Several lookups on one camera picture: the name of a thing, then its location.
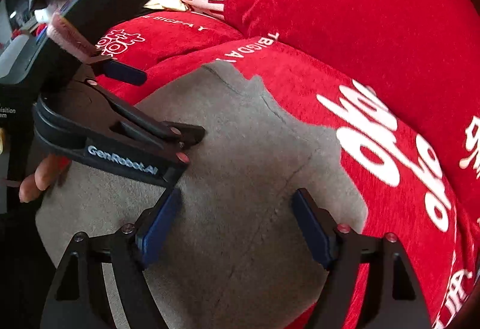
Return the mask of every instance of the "blue foam pad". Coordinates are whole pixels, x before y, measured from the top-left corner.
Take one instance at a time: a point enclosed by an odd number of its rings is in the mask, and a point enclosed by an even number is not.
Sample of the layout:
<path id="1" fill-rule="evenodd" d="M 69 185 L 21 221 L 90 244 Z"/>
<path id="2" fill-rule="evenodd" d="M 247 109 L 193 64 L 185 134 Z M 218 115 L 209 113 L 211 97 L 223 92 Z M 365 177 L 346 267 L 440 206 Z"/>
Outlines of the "blue foam pad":
<path id="1" fill-rule="evenodd" d="M 324 268 L 329 268 L 334 260 L 330 254 L 330 240 L 317 221 L 304 196 L 305 194 L 308 195 L 308 192 L 304 193 L 302 191 L 303 190 L 297 190 L 292 196 L 293 214 L 297 219 L 298 226 L 301 229 L 303 238 L 310 249 L 313 259 Z"/>
<path id="2" fill-rule="evenodd" d="M 119 61 L 108 61 L 103 64 L 106 77 L 133 85 L 143 85 L 147 81 L 147 73 Z"/>
<path id="3" fill-rule="evenodd" d="M 182 193 L 178 188 L 175 188 L 158 212 L 158 215 L 152 222 L 150 229 L 142 238 L 139 249 L 142 264 L 145 268 L 158 261 L 165 238 L 170 231 L 178 210 L 182 206 L 181 201 Z"/>

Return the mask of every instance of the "red cushion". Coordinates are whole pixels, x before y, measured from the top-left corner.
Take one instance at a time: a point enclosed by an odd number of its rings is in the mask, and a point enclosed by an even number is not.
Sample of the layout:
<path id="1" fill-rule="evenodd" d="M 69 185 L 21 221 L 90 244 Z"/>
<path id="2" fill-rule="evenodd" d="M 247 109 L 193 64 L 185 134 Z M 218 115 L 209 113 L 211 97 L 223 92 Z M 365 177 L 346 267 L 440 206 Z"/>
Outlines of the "red cushion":
<path id="1" fill-rule="evenodd" d="M 135 68 L 147 70 L 168 57 L 195 52 L 242 35 L 231 26 L 191 12 L 156 12 L 113 27 L 98 41 L 102 55 L 121 57 Z M 121 83 L 105 79 L 112 90 Z"/>
<path id="2" fill-rule="evenodd" d="M 245 37 L 278 33 L 372 86 L 435 147 L 458 197 L 480 219 L 480 132 L 468 145 L 465 133 L 480 113 L 480 19 L 469 0 L 186 1 Z"/>
<path id="3" fill-rule="evenodd" d="M 178 20 L 188 18 L 194 24 L 204 18 L 193 13 L 162 14 Z M 183 30 L 180 26 L 181 23 L 155 20 L 155 16 L 123 23 L 121 27 L 126 33 L 145 36 L 145 41 L 130 45 L 117 58 L 123 61 L 123 57 L 126 60 L 136 57 L 137 61 L 130 64 L 143 67 L 142 57 L 146 56 L 147 61 L 150 58 L 148 54 L 137 54 L 137 49 L 160 51 L 161 36 L 172 27 Z M 224 26 L 214 21 L 210 27 L 222 30 Z M 185 46 L 182 36 L 183 31 L 179 31 L 177 39 L 170 41 L 172 52 Z M 208 36 L 203 31 L 192 33 L 189 43 L 208 45 Z M 168 54 L 165 50 L 157 59 L 156 65 L 146 69 L 148 80 L 141 87 L 122 83 L 113 86 L 113 81 L 104 78 L 99 82 L 130 103 L 136 103 L 204 62 L 227 60 L 246 78 L 260 75 L 278 103 L 293 116 L 337 130 L 343 148 L 341 164 L 368 207 L 363 232 L 375 236 L 386 232 L 399 235 L 421 282 L 432 321 L 441 311 L 438 322 L 447 323 L 452 305 L 445 306 L 445 296 L 453 274 L 462 275 L 459 284 L 465 291 L 455 306 L 460 306 L 473 288 L 477 254 L 474 236 L 478 228 L 458 202 L 433 149 L 417 132 L 395 118 L 361 84 L 308 54 L 277 42 L 273 34 L 231 40 L 185 54 Z M 363 148 L 379 158 L 371 160 L 364 156 Z M 363 269 L 345 328 L 354 327 L 365 281 Z M 308 313 L 291 328 L 303 327 L 307 318 Z"/>

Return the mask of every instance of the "human hand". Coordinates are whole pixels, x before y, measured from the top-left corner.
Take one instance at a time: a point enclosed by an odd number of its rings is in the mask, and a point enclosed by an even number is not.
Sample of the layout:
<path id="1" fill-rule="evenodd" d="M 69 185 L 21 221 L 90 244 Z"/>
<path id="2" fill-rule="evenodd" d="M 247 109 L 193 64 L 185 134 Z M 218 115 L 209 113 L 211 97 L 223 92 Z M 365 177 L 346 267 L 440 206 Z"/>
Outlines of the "human hand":
<path id="1" fill-rule="evenodd" d="M 37 167 L 35 173 L 26 177 L 20 185 L 20 201 L 31 202 L 37 199 L 43 191 L 54 183 L 69 164 L 70 160 L 63 156 L 50 154 L 46 157 Z"/>

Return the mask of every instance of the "pink fabric strip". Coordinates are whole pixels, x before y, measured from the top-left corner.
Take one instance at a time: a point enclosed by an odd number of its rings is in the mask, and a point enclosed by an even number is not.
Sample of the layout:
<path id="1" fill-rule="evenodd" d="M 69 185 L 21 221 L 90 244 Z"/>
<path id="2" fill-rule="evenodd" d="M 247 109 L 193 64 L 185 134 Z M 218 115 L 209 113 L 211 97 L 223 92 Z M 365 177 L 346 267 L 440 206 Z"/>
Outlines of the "pink fabric strip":
<path id="1" fill-rule="evenodd" d="M 80 32 L 66 20 L 58 11 L 54 12 L 46 34 L 59 47 L 76 57 L 84 64 L 90 62 L 91 57 L 97 56 L 99 51 Z"/>

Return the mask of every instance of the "gray fabric patch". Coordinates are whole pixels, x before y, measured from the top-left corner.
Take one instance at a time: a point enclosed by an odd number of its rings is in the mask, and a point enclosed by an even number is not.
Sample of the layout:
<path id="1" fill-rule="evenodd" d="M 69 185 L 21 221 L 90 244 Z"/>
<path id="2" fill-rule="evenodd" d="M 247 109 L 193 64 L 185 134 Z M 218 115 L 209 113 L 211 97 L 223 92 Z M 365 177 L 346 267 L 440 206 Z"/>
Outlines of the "gray fabric patch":
<path id="1" fill-rule="evenodd" d="M 310 306 L 325 280 L 290 209 L 307 188 L 339 223 L 360 232 L 367 208 L 340 166 L 335 131 L 283 111 L 261 79 L 230 64 L 204 65 L 141 102 L 158 120 L 199 124 L 203 142 L 188 151 L 179 182 L 183 208 L 160 261 L 145 272 L 171 329 L 284 327 Z M 74 164 L 37 215 L 57 264 L 71 236 L 113 232 L 153 206 L 161 189 Z M 119 329 L 128 328 L 106 268 Z"/>

